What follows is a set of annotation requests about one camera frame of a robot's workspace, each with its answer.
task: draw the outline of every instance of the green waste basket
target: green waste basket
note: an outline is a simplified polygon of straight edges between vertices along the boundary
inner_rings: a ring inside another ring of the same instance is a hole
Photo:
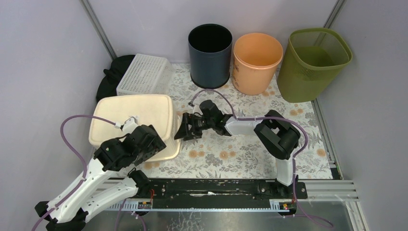
[[[344,39],[333,30],[293,32],[277,79],[282,97],[290,103],[314,100],[352,57]]]

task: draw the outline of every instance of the floral pattern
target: floral pattern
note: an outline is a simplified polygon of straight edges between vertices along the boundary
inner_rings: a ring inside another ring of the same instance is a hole
[[[173,64],[176,73],[167,94],[180,116],[192,112],[188,102],[200,88],[190,79],[189,64]],[[296,171],[301,179],[332,179],[329,162],[324,151],[317,119],[311,102],[288,103],[279,93],[274,77],[262,94],[249,96],[237,91],[231,80],[217,89],[225,95],[237,116],[263,116],[274,109],[287,119],[299,123],[308,133],[309,144],[296,158]],[[224,113],[231,113],[228,104],[214,92],[203,92],[194,101],[196,105],[211,99]],[[124,177],[134,166],[118,173]],[[203,137],[182,141],[180,153],[171,160],[146,162],[136,167],[151,178],[276,178],[275,158],[256,136],[223,137],[212,130]]]

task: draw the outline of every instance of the gray wall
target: gray wall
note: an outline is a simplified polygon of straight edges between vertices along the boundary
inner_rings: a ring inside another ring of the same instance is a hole
[[[251,32],[276,37],[283,47],[294,30],[323,26],[336,0],[91,0],[118,55],[144,53],[187,61],[189,32],[206,23],[234,39]]]
[[[407,12],[406,0],[348,0],[333,29],[354,60],[319,98],[372,231],[408,227]]]
[[[78,0],[1,1],[0,22],[0,224],[22,231],[38,219],[34,205],[81,172],[60,124],[93,112],[110,58]],[[77,119],[66,127],[86,159],[89,123]]]

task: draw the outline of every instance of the black bag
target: black bag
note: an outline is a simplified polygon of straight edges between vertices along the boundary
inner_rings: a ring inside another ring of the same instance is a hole
[[[96,102],[103,98],[117,95],[116,87],[119,85],[134,57],[135,55],[133,54],[120,56],[112,61],[109,70],[103,70],[106,76],[99,84],[98,91],[96,92]]]

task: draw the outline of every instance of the orange bin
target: orange bin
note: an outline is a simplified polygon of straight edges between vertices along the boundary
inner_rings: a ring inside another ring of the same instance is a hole
[[[272,36],[252,33],[240,37],[234,46],[232,83],[240,92],[264,92],[283,57],[282,45]]]

